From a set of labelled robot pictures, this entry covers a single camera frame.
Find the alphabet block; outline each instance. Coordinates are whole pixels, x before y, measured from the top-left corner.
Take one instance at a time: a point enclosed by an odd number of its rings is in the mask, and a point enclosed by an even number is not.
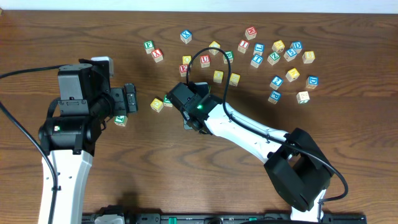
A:
[[[289,82],[296,80],[299,76],[300,76],[299,71],[297,71],[296,68],[290,69],[286,73],[286,78],[288,79]]]
[[[312,63],[315,60],[315,54],[313,51],[304,52],[303,54],[303,62],[304,63]]]
[[[164,95],[164,97],[163,97],[163,105],[164,105],[164,106],[168,106],[168,107],[173,107],[172,102],[171,102],[169,99],[167,99],[166,96],[167,96],[167,95]]]
[[[116,116],[114,118],[114,123],[116,125],[125,127],[127,124],[127,116]]]
[[[283,82],[284,82],[283,79],[281,79],[279,76],[275,76],[269,86],[271,86],[271,88],[273,88],[274,90],[278,90],[278,88],[282,85]]]
[[[224,75],[224,72],[215,70],[214,71],[213,81],[215,83],[222,83],[223,82],[223,75]]]
[[[246,53],[246,50],[249,48],[249,42],[241,40],[238,45],[238,51],[242,53]]]
[[[232,63],[232,61],[234,60],[234,53],[232,52],[232,50],[225,52],[226,55],[228,56],[229,62]]]
[[[190,55],[188,56],[182,56],[182,64],[183,65],[188,65],[192,60],[192,57]]]
[[[160,100],[158,100],[158,99],[154,99],[153,101],[152,101],[152,103],[150,104],[150,107],[154,110],[154,111],[156,111],[156,112],[160,112],[162,109],[163,109],[163,102],[161,102]]]
[[[277,52],[278,54],[284,51],[285,45],[281,40],[278,40],[277,42],[274,42],[272,45],[272,50]]]
[[[213,41],[209,47],[216,47],[216,48],[221,48],[221,45],[215,41]],[[212,53],[213,55],[216,55],[218,53],[218,50],[209,50],[210,53]]]
[[[305,87],[315,89],[317,86],[318,86],[318,77],[309,76]]]
[[[246,32],[244,33],[244,35],[246,36],[246,38],[248,40],[254,39],[254,38],[256,38],[257,30],[254,27],[249,27],[246,29]]]
[[[160,51],[160,49],[154,50],[153,52],[151,52],[151,54],[152,54],[152,58],[155,60],[156,63],[163,60],[163,54]]]
[[[187,76],[188,65],[180,65],[179,69],[180,69],[181,77],[186,77]]]
[[[281,96],[282,96],[281,93],[278,93],[277,91],[272,91],[271,95],[268,98],[268,101],[270,101],[273,104],[276,104],[278,103]]]
[[[258,54],[258,55],[262,56],[262,53],[264,52],[264,48],[265,48],[264,44],[256,43],[254,45],[253,55]]]
[[[273,52],[268,56],[267,61],[271,64],[271,65],[275,65],[280,59],[280,56],[277,52]]]
[[[308,94],[307,91],[303,91],[297,94],[297,102],[298,103],[306,103],[310,101],[310,95]]]
[[[232,73],[231,78],[229,79],[229,84],[232,86],[238,86],[239,79],[241,79],[240,75]]]
[[[253,58],[251,59],[251,65],[254,68],[258,68],[262,62],[263,57],[261,57],[260,55],[254,55]]]
[[[187,44],[192,40],[192,33],[189,32],[189,30],[184,30],[184,31],[182,31],[180,38],[181,38],[182,42]]]
[[[296,56],[297,56],[296,51],[294,51],[293,49],[288,49],[285,52],[284,58],[286,59],[286,61],[289,62],[293,60]]]
[[[296,41],[290,45],[290,48],[296,51],[296,53],[300,53],[301,50],[303,50],[303,45],[301,44],[300,41]]]
[[[147,52],[147,54],[150,54],[151,52],[153,52],[155,50],[154,42],[151,40],[145,41],[144,48],[145,48],[145,51]]]
[[[200,56],[200,66],[202,68],[206,68],[206,67],[210,66],[210,56],[209,55]]]

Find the wooden table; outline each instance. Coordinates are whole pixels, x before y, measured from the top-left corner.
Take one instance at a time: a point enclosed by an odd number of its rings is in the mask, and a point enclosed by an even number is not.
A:
[[[184,79],[178,73],[183,55],[194,55],[213,40],[233,50],[233,72],[241,75],[228,102],[238,111],[273,128],[308,131],[329,161],[349,183],[348,196],[325,205],[333,213],[364,213],[369,223],[398,220],[398,55],[397,16],[359,14],[233,14],[171,12],[6,11],[0,17],[0,72],[77,63],[79,58],[109,55],[114,60],[111,86],[137,86],[138,114],[125,128],[108,125],[96,144],[86,186],[84,212],[109,204],[134,211],[165,213],[264,213],[289,211],[276,194],[261,162],[235,144],[183,129],[174,108],[150,108]],[[249,26],[258,29],[242,54],[238,42]],[[185,45],[180,33],[189,29]],[[253,45],[301,40],[316,60],[298,57],[271,66],[250,66]],[[143,42],[153,40],[164,53],[155,63]],[[296,67],[301,76],[279,88],[278,104],[267,101],[274,75]],[[214,70],[227,72],[221,54],[210,68],[193,66],[191,80],[213,83]],[[299,105],[308,75],[320,78],[311,100]],[[59,95],[57,71],[1,80],[0,99],[36,137],[47,107]],[[0,114],[0,220],[34,223],[42,193],[40,154]],[[337,177],[327,197],[343,190]]]

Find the white wall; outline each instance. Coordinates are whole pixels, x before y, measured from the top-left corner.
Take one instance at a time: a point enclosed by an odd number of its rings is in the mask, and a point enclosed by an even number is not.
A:
[[[398,14],[398,0],[0,0],[0,7],[5,10],[339,12]]]

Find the yellow block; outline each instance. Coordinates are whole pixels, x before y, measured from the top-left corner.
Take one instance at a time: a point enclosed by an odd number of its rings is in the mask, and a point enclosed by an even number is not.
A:
[[[183,65],[188,65],[192,60],[191,56],[182,56],[182,64]]]
[[[150,107],[154,109],[156,112],[160,112],[163,108],[163,102],[158,99],[154,99],[150,104]]]
[[[224,72],[215,70],[214,71],[213,81],[216,82],[216,83],[222,83],[223,82],[223,75],[224,75]]]
[[[294,79],[296,79],[296,78],[298,78],[298,77],[300,76],[299,71],[297,71],[296,68],[290,69],[290,70],[288,71],[288,73],[289,73],[289,75],[290,75],[292,78],[294,78]]]
[[[310,60],[315,59],[315,54],[313,53],[313,51],[304,52],[304,54],[305,54],[305,58],[306,58],[306,59],[310,59]]]
[[[217,47],[217,48],[221,48],[221,45],[215,41],[213,41],[209,47]],[[218,53],[218,50],[209,50],[210,53],[212,53],[213,55],[216,55]]]
[[[229,79],[229,84],[232,86],[237,86],[240,78],[240,75],[232,73],[231,78]]]
[[[281,53],[282,51],[284,51],[285,45],[281,40],[278,40],[277,42],[274,42],[272,49],[277,53]]]

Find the black cable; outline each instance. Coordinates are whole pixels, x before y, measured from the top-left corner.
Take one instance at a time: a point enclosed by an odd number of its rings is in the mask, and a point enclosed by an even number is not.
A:
[[[273,137],[271,137],[271,136],[269,136],[269,135],[265,135],[265,134],[263,134],[263,133],[261,133],[261,132],[255,130],[255,129],[252,129],[252,128],[250,128],[250,127],[248,127],[248,126],[246,126],[246,125],[240,123],[238,120],[236,120],[236,119],[234,118],[233,114],[230,114],[230,113],[228,112],[228,110],[226,109],[226,94],[227,94],[227,91],[228,91],[229,79],[231,78],[231,62],[229,61],[229,58],[228,58],[227,54],[226,54],[223,50],[218,49],[218,48],[216,48],[216,47],[207,47],[207,48],[205,48],[205,49],[200,50],[197,54],[195,54],[195,56],[193,56],[191,62],[188,64],[188,69],[187,69],[187,85],[188,85],[188,83],[189,83],[189,77],[188,77],[188,76],[189,76],[190,66],[191,66],[193,60],[194,60],[199,54],[201,54],[202,52],[204,52],[204,51],[206,51],[206,50],[218,50],[218,51],[220,51],[220,52],[225,56],[225,58],[226,58],[226,60],[227,60],[227,62],[228,62],[228,77],[227,77],[227,80],[226,80],[225,90],[224,90],[224,96],[223,96],[223,109],[224,109],[225,114],[228,116],[228,118],[229,118],[231,121],[235,122],[235,123],[236,123],[237,125],[239,125],[240,127],[244,128],[244,129],[246,129],[246,130],[248,130],[248,131],[250,131],[250,132],[252,132],[252,133],[254,133],[254,134],[257,134],[257,135],[259,135],[259,136],[265,138],[265,139],[268,140],[268,141],[276,142],[276,143],[281,144],[281,145],[283,145],[283,146],[285,146],[285,147],[288,147],[288,148],[290,148],[290,149],[293,149],[293,150],[295,150],[295,151],[297,151],[297,152],[300,152],[300,153],[302,153],[302,154],[305,154],[305,155],[307,155],[307,156],[309,156],[309,157],[312,157],[312,158],[316,159],[317,161],[321,162],[324,166],[326,166],[327,168],[329,168],[333,173],[335,173],[335,174],[340,178],[341,182],[342,182],[343,185],[344,185],[344,192],[343,192],[341,195],[336,196],[336,197],[330,197],[330,198],[323,198],[323,199],[320,199],[320,200],[318,201],[318,203],[319,203],[320,205],[323,205],[324,202],[331,202],[331,201],[334,201],[334,200],[339,200],[339,199],[344,198],[344,197],[348,194],[348,184],[347,184],[347,181],[345,180],[345,178],[343,177],[343,175],[340,174],[340,172],[338,172],[338,170],[336,170],[329,162],[324,161],[323,159],[320,158],[320,156],[317,156],[317,155],[312,154],[312,152],[307,152],[306,150],[301,149],[300,147],[291,145],[291,144],[289,144],[289,143],[287,143],[287,142],[278,140],[278,139],[273,138]]]
[[[25,70],[19,70],[19,71],[15,71],[15,72],[9,72],[3,75],[0,75],[0,79],[2,78],[6,78],[8,76],[11,75],[18,75],[18,74],[22,74],[22,73],[28,73],[28,72],[39,72],[39,71],[46,71],[46,70],[52,70],[52,69],[57,69],[60,68],[64,65],[56,65],[56,66],[51,66],[51,67],[43,67],[43,68],[31,68],[31,69],[25,69]],[[6,107],[1,103],[0,101],[0,110],[8,117],[8,119],[10,119],[10,121],[12,123],[14,123],[19,129],[20,131],[22,131],[22,133],[25,134],[25,136],[33,143],[33,145],[37,148],[37,150],[39,150],[40,154],[42,155],[44,161],[47,163],[50,172],[51,172],[51,176],[52,176],[52,180],[53,180],[53,187],[52,187],[52,198],[51,198],[51,205],[50,205],[50,213],[49,213],[49,224],[52,224],[53,221],[53,217],[54,217],[54,210],[55,210],[55,201],[57,199],[57,192],[58,192],[58,175],[54,169],[54,166],[51,164],[50,159],[45,155],[44,150],[42,149],[42,147],[40,146],[40,144],[37,143],[37,141],[29,134],[29,132],[23,127],[23,125],[21,125],[17,119],[15,119],[10,112],[8,112],[8,110],[6,109]]]

